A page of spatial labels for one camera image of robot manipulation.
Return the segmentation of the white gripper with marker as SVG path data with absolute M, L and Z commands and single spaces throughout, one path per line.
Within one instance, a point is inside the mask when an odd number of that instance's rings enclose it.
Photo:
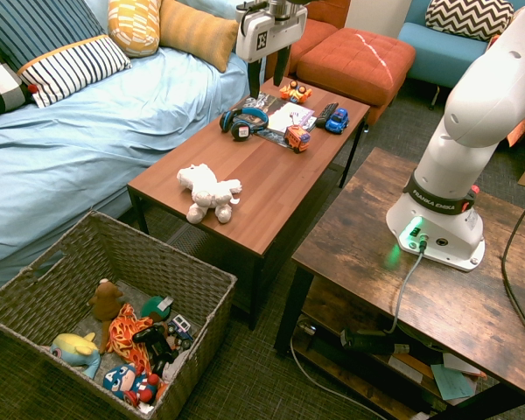
M 235 7 L 239 23 L 236 54 L 248 63 L 249 96 L 260 92 L 262 58 L 276 52 L 273 83 L 279 87 L 293 43 L 301 39 L 308 10 L 291 1 L 246 1 Z

